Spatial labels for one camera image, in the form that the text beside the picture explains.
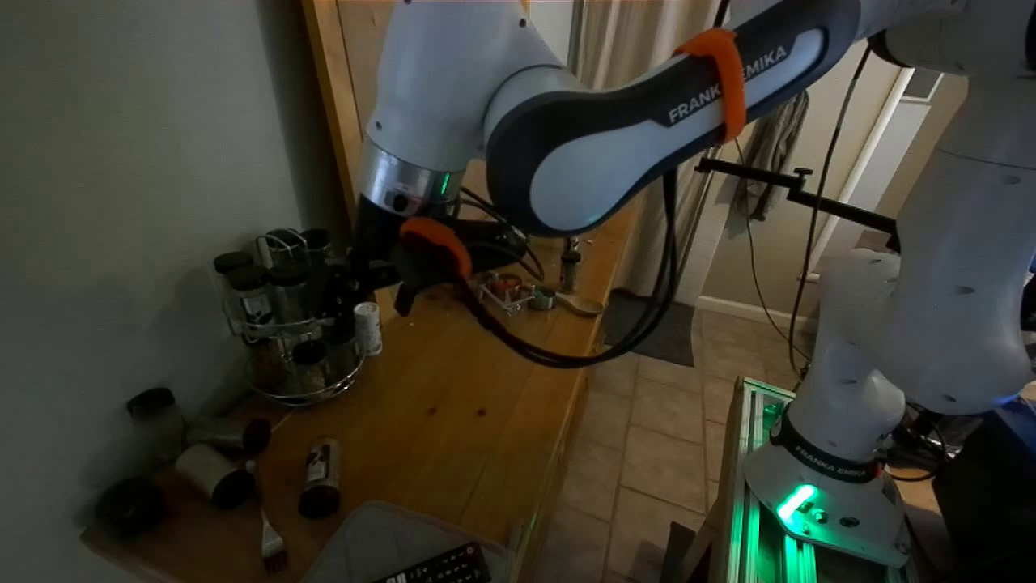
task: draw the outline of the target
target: black cable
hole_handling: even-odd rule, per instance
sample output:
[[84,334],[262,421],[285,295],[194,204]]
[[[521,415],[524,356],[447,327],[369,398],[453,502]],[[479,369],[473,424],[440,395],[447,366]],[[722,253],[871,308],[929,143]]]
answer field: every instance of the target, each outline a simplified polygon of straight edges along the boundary
[[[851,81],[845,87],[845,97],[842,97],[842,110],[839,110],[839,120],[835,120],[835,130],[832,130],[832,139],[829,139],[829,152],[822,159],[822,168],[819,168],[819,185],[816,185],[816,198],[826,194],[826,185],[829,185],[829,172],[832,172],[832,159],[835,159],[835,146],[839,146],[839,136],[842,136],[842,123],[845,123],[845,113],[848,113],[848,104],[851,104],[851,94],[868,68],[868,58],[871,58],[871,49],[864,49],[861,62],[855,65],[851,71]],[[819,207],[813,204],[809,211],[809,230],[806,230],[806,253],[803,253],[803,269],[800,269],[800,288],[796,288],[796,301],[790,308],[790,347],[787,347],[787,363],[790,369],[803,379],[800,372],[800,363],[796,363],[796,324],[800,324],[800,311],[803,311],[803,292],[806,292],[806,279],[809,279],[809,262],[813,262],[813,243],[816,243],[816,220],[819,220]]]
[[[809,113],[809,94],[796,94],[780,110],[761,117],[754,123],[754,136],[748,143],[748,159],[741,159],[741,165],[783,172],[787,159],[793,155],[793,149],[800,143],[806,113]],[[774,191],[777,191],[777,185],[741,178],[735,198],[751,198],[754,207],[745,214],[751,220],[764,220],[767,201],[774,198]]]
[[735,194],[735,201],[741,204],[741,217],[745,217],[745,240],[748,240],[748,272],[751,272],[751,285],[754,285],[754,298],[758,304],[764,308],[764,317],[767,324],[774,327],[774,334],[783,340],[783,347],[790,347],[790,337],[780,330],[774,311],[771,311],[771,301],[764,295],[764,285],[761,285],[761,269],[758,269],[758,246],[754,246],[754,230],[751,230],[751,211],[748,211],[748,194],[741,191],[741,198]]
[[638,324],[615,347],[609,347],[602,353],[573,356],[573,353],[554,353],[554,350],[534,347],[534,343],[515,337],[479,301],[479,295],[466,282],[456,282],[460,298],[492,337],[499,337],[505,347],[512,347],[515,353],[521,353],[531,363],[554,366],[554,369],[580,369],[580,366],[596,366],[596,363],[615,360],[615,356],[628,353],[631,347],[638,347],[660,324],[660,317],[667,314],[667,308],[677,298],[677,168],[664,175],[664,214],[667,214],[664,253],[660,253],[660,266],[657,266],[657,279],[654,279],[654,292],[648,298],[648,308],[641,311]]
[[495,243],[469,243],[469,246],[482,246],[482,249],[499,249],[508,253],[531,279],[544,282],[544,262],[541,256],[531,249],[528,236],[508,220],[502,217],[492,204],[486,204],[476,191],[460,188],[460,204],[482,211],[486,217],[492,217],[495,223],[508,227],[515,233],[515,240],[521,243],[521,256],[512,256],[508,246],[495,246]]
[[725,23],[725,13],[732,10],[732,0],[722,0],[712,19],[712,29],[719,29]]

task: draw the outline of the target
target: orange ring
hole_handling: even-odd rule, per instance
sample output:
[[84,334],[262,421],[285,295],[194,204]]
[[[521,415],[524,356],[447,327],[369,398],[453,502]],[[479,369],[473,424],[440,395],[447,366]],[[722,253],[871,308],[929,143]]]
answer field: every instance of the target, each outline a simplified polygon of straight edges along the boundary
[[696,55],[709,58],[719,74],[719,94],[722,94],[722,126],[725,139],[735,139],[748,123],[748,100],[745,100],[745,65],[735,42],[735,32],[728,29],[706,29],[696,39],[683,42],[677,55]]
[[440,246],[444,253],[450,253],[456,275],[473,275],[473,256],[447,223],[431,217],[411,217],[398,227],[398,236],[418,236],[431,246]]

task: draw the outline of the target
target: white robotic arm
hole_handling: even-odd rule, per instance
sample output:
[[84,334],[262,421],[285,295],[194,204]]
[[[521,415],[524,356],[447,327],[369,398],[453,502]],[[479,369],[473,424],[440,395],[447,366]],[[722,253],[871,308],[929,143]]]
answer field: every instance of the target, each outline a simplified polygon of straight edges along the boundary
[[[874,32],[887,58],[974,78],[900,223],[903,259],[855,256],[832,269],[800,398],[777,440],[748,460],[751,492],[800,538],[903,564],[903,518],[877,473],[881,437],[903,402],[968,415],[1030,379],[1017,301],[1036,249],[1033,6],[780,0],[735,29],[751,120]],[[479,149],[492,204],[508,220],[531,233],[583,233],[719,143],[722,126],[709,58],[677,55],[628,87],[592,94],[515,3],[401,0],[366,126],[356,259],[385,256],[398,223],[450,198]]]
[[[783,104],[845,49],[952,0],[783,0],[735,32],[748,117]],[[486,149],[489,194],[531,233],[580,233],[664,168],[722,139],[709,58],[677,55],[618,91],[580,91],[518,3],[401,0],[366,123],[359,243],[376,256],[398,217],[460,185]]]

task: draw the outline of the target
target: green led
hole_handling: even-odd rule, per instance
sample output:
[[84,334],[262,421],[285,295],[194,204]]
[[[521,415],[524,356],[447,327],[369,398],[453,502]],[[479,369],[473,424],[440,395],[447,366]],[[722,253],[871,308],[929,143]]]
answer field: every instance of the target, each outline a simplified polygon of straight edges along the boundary
[[796,486],[796,492],[790,492],[780,505],[777,515],[783,525],[790,525],[790,518],[816,496],[816,486],[803,483]]

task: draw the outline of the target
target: small parts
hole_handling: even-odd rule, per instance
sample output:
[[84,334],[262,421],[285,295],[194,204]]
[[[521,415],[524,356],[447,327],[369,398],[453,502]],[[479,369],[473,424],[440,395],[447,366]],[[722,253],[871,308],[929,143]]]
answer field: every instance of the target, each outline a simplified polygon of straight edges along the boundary
[[382,356],[382,314],[376,301],[359,301],[353,308],[356,343],[363,356]]
[[298,515],[324,518],[340,509],[340,450],[337,440],[321,440],[304,460],[304,489],[298,496]]
[[534,285],[528,285],[515,272],[486,272],[476,279],[476,288],[479,288],[482,301],[492,301],[505,314],[524,311],[524,304],[531,304],[531,298],[534,298]]
[[172,463],[217,509],[236,509],[256,496],[256,479],[230,457],[256,457],[269,444],[269,421],[197,421],[188,424],[172,389],[155,385],[126,402],[152,453]]
[[249,353],[259,395],[304,408],[353,389],[363,369],[353,304],[363,295],[327,230],[269,230],[256,253],[217,256],[214,272],[227,327]]

